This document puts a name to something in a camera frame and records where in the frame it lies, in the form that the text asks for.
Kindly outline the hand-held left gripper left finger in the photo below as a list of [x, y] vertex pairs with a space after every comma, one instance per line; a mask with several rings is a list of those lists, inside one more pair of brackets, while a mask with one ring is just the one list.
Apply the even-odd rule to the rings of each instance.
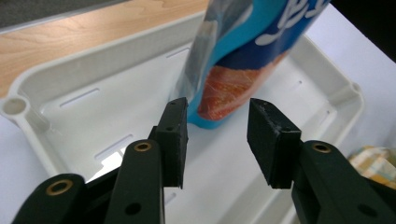
[[182, 188], [186, 160], [186, 98], [169, 102], [149, 137], [123, 156], [104, 224], [164, 224], [165, 187]]

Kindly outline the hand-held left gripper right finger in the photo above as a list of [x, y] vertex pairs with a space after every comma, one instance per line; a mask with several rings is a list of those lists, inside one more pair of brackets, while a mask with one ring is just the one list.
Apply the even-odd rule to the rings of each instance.
[[335, 146], [301, 140], [275, 105], [249, 101], [247, 142], [273, 189], [291, 189], [302, 224], [396, 224], [396, 190], [361, 175]]

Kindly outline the white plastic tray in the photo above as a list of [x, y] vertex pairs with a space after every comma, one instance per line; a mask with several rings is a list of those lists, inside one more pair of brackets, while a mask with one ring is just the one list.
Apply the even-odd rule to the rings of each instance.
[[[45, 179], [93, 180], [146, 138], [202, 21], [195, 14], [44, 63], [0, 99], [0, 224], [11, 224]], [[359, 87], [302, 37], [257, 96], [275, 104], [306, 140], [339, 145], [364, 107]], [[190, 126], [182, 189], [165, 192], [166, 224], [290, 224], [290, 193], [271, 189], [247, 142], [248, 109], [214, 130]]]

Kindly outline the lemon print cloth bag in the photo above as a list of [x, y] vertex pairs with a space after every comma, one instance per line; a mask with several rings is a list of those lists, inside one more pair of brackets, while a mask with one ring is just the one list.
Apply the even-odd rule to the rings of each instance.
[[396, 148], [364, 146], [348, 160], [360, 175], [396, 190]]

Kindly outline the blue snack pouch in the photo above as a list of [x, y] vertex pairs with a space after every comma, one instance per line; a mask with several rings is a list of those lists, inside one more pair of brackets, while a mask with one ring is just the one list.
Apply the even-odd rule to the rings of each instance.
[[289, 54], [332, 0], [209, 0], [171, 96], [188, 122], [220, 126]]

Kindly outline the white table sheet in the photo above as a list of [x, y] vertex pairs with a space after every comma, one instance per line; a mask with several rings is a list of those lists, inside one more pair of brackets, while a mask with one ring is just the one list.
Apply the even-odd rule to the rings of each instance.
[[[333, 6], [307, 34], [365, 95], [364, 114], [341, 148], [396, 146], [396, 63]], [[46, 177], [21, 130], [0, 116], [0, 224], [10, 224], [25, 197]]]

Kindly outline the wooden table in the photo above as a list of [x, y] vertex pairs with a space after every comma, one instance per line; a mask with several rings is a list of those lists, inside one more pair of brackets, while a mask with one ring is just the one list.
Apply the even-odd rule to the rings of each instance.
[[0, 34], [0, 98], [27, 69], [206, 9], [209, 0], [131, 0]]

